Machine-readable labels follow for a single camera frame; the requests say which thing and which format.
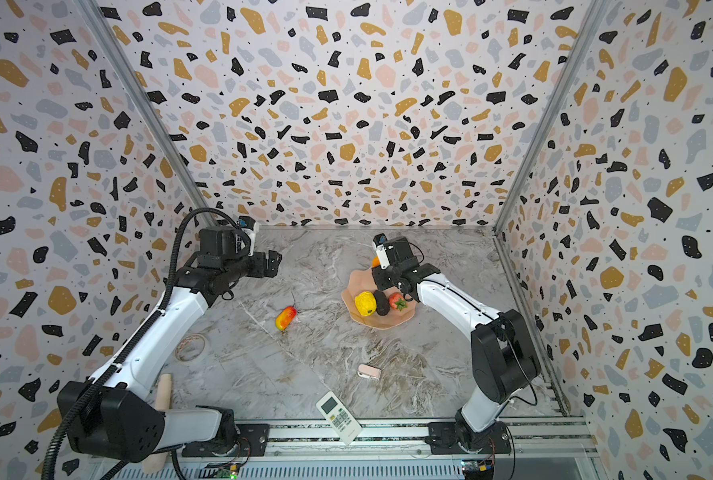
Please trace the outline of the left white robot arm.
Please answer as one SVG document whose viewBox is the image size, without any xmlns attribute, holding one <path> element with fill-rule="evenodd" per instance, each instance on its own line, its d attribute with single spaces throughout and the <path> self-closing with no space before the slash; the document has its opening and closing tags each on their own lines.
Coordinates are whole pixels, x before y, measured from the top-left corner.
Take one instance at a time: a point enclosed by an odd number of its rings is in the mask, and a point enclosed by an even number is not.
<svg viewBox="0 0 713 480">
<path fill-rule="evenodd" d="M 166 288 L 152 315 L 124 342 L 120 351 L 83 382 L 68 382 L 58 394 L 62 423 L 48 448 L 55 458 L 62 444 L 78 453 L 138 463 L 148 456 L 212 443 L 231 448 L 238 440 L 232 410 L 198 406 L 158 410 L 148 394 L 160 370 L 190 328 L 218 298 L 243 277 L 273 278 L 282 262 L 270 250 L 226 260 L 200 262 L 193 255 Z"/>
</svg>

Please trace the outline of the red strawberry fake fruit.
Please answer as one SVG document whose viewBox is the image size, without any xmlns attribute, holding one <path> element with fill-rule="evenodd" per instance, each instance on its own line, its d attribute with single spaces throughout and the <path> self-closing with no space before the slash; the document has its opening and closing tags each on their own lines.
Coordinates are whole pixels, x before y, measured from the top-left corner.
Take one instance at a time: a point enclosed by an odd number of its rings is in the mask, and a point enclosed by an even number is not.
<svg viewBox="0 0 713 480">
<path fill-rule="evenodd" d="M 392 310 L 403 311 L 408 307 L 407 300 L 401 292 L 392 294 L 389 297 L 389 305 Z"/>
</svg>

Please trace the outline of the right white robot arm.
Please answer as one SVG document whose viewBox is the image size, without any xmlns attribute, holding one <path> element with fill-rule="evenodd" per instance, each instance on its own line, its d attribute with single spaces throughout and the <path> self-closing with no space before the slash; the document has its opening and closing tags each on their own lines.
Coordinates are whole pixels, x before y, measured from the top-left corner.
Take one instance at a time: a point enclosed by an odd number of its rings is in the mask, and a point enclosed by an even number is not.
<svg viewBox="0 0 713 480">
<path fill-rule="evenodd" d="M 458 446 L 477 453 L 490 445 L 488 435 L 517 392 L 533 389 L 542 373 L 535 344 L 525 318 L 517 310 L 499 311 L 478 300 L 432 265 L 372 269 L 380 290 L 397 288 L 404 296 L 434 309 L 468 338 L 476 388 L 457 412 L 455 436 L 431 439 L 434 446 Z"/>
</svg>

